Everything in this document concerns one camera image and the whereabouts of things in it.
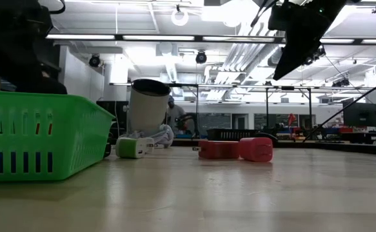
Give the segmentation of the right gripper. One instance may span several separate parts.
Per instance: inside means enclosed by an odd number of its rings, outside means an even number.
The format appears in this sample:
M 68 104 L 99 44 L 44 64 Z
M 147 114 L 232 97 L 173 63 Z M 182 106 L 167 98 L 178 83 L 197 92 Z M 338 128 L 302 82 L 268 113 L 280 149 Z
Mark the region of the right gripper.
M 286 46 L 274 72 L 275 81 L 302 65 L 318 49 L 321 37 L 346 2 L 347 0 L 311 0 L 305 5 L 298 5 L 284 0 L 281 5 L 272 7 L 268 28 L 286 31 Z

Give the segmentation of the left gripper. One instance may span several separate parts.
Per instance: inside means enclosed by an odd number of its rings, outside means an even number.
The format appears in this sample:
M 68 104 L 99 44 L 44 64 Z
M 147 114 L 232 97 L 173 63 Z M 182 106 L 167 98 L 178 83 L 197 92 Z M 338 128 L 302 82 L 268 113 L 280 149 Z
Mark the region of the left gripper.
M 53 28 L 58 14 L 38 0 L 0 0 L 0 77 L 15 84 L 17 92 L 67 94 L 66 87 L 44 77 L 34 44 Z

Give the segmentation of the green white charger cube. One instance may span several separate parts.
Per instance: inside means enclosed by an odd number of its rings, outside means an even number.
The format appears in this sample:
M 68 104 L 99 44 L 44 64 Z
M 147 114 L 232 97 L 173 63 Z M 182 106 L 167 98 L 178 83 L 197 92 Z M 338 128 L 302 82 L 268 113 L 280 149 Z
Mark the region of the green white charger cube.
M 115 154 L 122 159 L 140 159 L 146 153 L 144 139 L 118 138 L 115 145 Z

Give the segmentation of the pink charger cube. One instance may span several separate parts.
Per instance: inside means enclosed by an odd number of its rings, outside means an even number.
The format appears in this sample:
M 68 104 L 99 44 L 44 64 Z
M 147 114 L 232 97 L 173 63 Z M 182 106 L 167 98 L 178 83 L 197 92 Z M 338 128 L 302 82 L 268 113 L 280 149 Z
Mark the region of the pink charger cube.
M 238 154 L 247 161 L 270 162 L 273 159 L 273 142 L 269 138 L 244 138 L 239 141 Z

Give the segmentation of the red charger block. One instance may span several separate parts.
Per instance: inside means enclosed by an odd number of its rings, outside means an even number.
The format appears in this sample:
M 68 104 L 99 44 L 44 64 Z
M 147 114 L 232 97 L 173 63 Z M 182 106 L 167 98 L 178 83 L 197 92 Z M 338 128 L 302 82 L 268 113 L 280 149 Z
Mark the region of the red charger block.
M 238 159 L 238 145 L 236 141 L 201 140 L 192 150 L 202 159 Z

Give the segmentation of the green plastic basket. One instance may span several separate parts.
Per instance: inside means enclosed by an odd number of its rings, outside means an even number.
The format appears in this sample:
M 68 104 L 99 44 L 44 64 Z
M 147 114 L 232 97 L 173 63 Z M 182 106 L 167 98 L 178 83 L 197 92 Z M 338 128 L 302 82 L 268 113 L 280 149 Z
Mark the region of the green plastic basket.
M 53 153 L 53 173 L 0 174 L 0 182 L 64 180 L 100 162 L 113 115 L 76 95 L 0 92 L 0 151 Z

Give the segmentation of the long ceiling light strip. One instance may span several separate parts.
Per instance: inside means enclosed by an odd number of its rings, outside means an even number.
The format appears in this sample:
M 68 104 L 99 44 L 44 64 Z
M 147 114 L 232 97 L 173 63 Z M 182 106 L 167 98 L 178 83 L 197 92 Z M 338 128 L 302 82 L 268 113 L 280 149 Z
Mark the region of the long ceiling light strip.
M 258 43 L 285 44 L 284 37 L 228 35 L 139 35 L 139 34 L 49 34 L 47 39 L 58 41 L 129 41 L 129 42 L 194 42 L 194 43 Z M 329 38 L 319 40 L 329 45 L 376 46 L 376 39 Z

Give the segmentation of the black computer monitor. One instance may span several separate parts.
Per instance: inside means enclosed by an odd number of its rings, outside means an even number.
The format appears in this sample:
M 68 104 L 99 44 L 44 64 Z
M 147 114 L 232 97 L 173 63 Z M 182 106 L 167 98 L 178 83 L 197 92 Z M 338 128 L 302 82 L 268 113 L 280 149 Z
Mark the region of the black computer monitor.
M 356 102 L 349 108 L 349 102 L 344 102 L 343 121 L 345 126 L 376 127 L 376 104 Z

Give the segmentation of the white cylindrical device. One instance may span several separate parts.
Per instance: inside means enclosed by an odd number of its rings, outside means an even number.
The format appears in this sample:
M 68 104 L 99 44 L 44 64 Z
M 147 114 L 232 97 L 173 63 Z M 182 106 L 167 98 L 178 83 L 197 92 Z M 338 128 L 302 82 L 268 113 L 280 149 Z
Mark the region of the white cylindrical device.
M 170 96 L 170 87 L 151 79 L 132 82 L 128 105 L 128 131 L 150 136 L 159 132 Z

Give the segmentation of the cluttered background desk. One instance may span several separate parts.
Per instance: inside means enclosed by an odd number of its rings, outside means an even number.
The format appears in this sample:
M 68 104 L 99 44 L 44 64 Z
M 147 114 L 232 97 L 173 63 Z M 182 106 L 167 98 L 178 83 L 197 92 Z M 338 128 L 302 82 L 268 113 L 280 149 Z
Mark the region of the cluttered background desk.
M 341 128 L 324 128 L 320 127 L 319 132 L 324 139 L 327 139 L 329 135 L 336 135 L 336 140 L 349 141 L 353 144 L 373 144 L 376 139 L 376 131 L 357 131 L 353 128 L 341 127 Z

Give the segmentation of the black plastic basket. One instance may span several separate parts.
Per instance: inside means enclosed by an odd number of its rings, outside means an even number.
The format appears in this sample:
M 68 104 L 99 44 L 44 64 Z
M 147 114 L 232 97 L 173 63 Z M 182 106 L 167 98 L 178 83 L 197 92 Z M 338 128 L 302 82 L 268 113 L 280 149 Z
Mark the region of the black plastic basket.
M 208 140 L 239 141 L 243 138 L 255 137 L 257 130 L 242 129 L 210 129 L 207 130 Z

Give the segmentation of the person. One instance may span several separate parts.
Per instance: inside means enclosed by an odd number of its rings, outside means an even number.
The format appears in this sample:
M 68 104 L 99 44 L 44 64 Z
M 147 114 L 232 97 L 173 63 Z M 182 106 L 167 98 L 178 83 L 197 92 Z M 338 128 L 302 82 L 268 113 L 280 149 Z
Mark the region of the person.
M 170 95 L 168 99 L 168 109 L 167 109 L 167 125 L 169 125 L 175 134 L 180 134 L 181 131 L 177 128 L 176 119 L 181 118 L 186 112 L 182 107 L 176 105 L 174 98 Z

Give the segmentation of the silver ventilation duct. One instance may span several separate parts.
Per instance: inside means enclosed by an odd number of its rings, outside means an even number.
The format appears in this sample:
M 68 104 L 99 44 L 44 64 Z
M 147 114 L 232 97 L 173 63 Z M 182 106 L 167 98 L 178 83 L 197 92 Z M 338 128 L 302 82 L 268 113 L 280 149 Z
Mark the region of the silver ventilation duct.
M 284 37 L 285 31 L 269 30 L 268 21 L 272 9 L 268 6 L 275 0 L 233 0 L 234 7 L 229 7 L 234 13 L 236 23 L 240 29 L 236 33 L 238 36 L 267 36 Z M 222 66 L 224 70 L 251 72 L 255 66 L 274 49 L 278 44 L 259 43 L 234 43 Z

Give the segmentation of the black wall screen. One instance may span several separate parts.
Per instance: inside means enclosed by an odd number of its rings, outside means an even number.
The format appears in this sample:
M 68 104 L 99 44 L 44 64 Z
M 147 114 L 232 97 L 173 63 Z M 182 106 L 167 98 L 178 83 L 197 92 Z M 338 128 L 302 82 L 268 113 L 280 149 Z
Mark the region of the black wall screen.
M 97 101 L 96 104 L 116 116 L 121 130 L 127 130 L 128 101 Z

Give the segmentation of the black background frame rig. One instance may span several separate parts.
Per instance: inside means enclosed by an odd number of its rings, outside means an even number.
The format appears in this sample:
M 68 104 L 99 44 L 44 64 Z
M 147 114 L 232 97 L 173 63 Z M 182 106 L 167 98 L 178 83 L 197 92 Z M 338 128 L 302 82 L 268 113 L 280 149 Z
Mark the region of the black background frame rig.
M 198 130 L 207 136 L 210 129 L 246 129 L 263 130 L 280 124 L 286 133 L 288 116 L 296 116 L 290 127 L 309 128 L 320 125 L 327 118 L 343 108 L 344 102 L 353 100 L 353 96 L 326 99 L 306 90 L 298 93 L 270 92 L 264 89 L 245 95 L 244 99 L 210 100 L 205 98 L 209 91 L 200 92 L 196 99 L 196 89 L 185 88 L 183 95 L 172 93 L 176 105 L 186 113 L 198 113 Z

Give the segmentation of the black aluminium table frame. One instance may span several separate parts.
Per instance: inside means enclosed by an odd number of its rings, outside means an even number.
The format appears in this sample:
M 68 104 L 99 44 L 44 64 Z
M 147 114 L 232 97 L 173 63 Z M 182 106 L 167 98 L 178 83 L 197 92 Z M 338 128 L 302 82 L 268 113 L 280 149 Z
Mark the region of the black aluminium table frame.
M 189 139 L 175 139 L 172 142 L 172 146 L 182 146 L 182 147 L 196 147 L 199 141 L 203 139 L 189 140 Z M 278 143 L 273 144 L 273 150 L 275 148 L 281 149 L 320 149 L 320 150 L 332 150 L 332 151 L 343 151 L 352 153 L 365 153 L 376 155 L 376 145 L 367 144 L 347 144 L 347 143 L 330 143 L 330 142 L 291 142 L 280 140 Z

